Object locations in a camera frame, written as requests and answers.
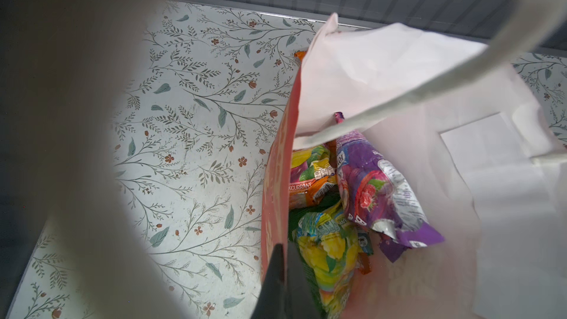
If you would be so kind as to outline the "orange pink Fox's candy bag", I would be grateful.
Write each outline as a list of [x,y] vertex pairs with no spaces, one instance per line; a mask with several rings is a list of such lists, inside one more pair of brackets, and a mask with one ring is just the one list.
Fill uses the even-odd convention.
[[337,184],[332,150],[327,144],[292,152],[289,209],[318,205]]

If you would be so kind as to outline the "green Fox's candy bag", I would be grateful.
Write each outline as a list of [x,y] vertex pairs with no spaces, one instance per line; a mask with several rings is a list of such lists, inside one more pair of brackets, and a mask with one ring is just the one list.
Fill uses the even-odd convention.
[[374,248],[368,232],[347,219],[340,202],[325,208],[289,212],[289,240],[301,255],[304,273],[323,318],[345,310],[356,271],[372,271]]

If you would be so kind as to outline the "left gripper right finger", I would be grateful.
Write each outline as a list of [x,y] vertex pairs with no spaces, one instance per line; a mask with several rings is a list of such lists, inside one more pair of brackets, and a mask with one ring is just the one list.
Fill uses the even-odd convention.
[[290,319],[320,318],[305,277],[301,255],[293,243],[287,245],[284,314]]

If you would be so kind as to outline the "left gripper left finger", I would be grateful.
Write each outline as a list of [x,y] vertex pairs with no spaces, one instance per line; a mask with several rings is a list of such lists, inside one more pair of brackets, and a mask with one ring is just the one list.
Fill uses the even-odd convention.
[[258,302],[252,313],[252,319],[285,318],[285,262],[282,244],[273,248],[273,253],[262,284]]

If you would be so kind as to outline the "purple snack packet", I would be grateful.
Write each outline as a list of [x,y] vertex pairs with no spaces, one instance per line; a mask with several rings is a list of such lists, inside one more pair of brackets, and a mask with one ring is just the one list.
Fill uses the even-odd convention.
[[338,137],[337,176],[346,218],[379,234],[379,249],[395,262],[408,249],[444,242],[401,172],[354,130]]

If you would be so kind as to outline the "red paper gift bag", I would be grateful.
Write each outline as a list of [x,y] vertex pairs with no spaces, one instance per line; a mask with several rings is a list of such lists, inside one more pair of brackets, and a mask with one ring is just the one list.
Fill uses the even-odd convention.
[[249,318],[290,154],[342,112],[438,245],[344,318],[564,318],[566,146],[531,49],[566,0],[1,0],[1,194],[41,228],[9,318]]

